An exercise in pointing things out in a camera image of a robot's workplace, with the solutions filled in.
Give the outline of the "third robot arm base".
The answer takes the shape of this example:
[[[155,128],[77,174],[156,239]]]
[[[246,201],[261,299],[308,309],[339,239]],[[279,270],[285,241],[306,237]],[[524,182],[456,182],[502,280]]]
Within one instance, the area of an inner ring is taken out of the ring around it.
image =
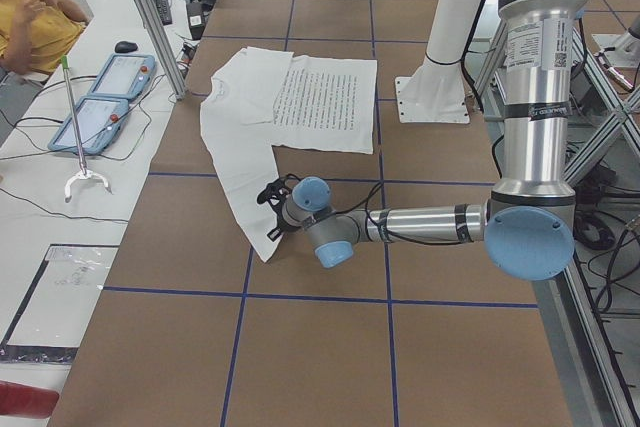
[[[605,71],[639,65],[639,17],[620,35],[593,34],[599,47],[596,60]]]

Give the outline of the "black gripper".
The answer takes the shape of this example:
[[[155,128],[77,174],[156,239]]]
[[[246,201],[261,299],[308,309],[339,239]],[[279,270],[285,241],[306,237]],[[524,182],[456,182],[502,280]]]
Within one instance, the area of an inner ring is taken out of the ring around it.
[[[276,227],[267,233],[267,237],[271,241],[276,241],[286,232],[295,232],[301,228],[300,222],[288,213],[285,201],[274,204],[273,210],[277,220]]]

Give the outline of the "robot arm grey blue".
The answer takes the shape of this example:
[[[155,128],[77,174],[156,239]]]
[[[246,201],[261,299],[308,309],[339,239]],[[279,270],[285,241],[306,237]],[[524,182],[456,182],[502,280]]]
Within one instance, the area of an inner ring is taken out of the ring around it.
[[[303,231],[331,268],[364,242],[428,247],[482,243],[502,272],[525,281],[555,277],[574,253],[575,193],[566,163],[572,37],[587,0],[498,0],[506,31],[504,166],[487,195],[454,194],[372,206],[369,198],[336,208],[318,177],[279,177],[258,195],[276,216],[278,238]],[[462,70],[483,0],[439,0],[423,62],[397,79],[399,118],[451,123],[467,116]]]

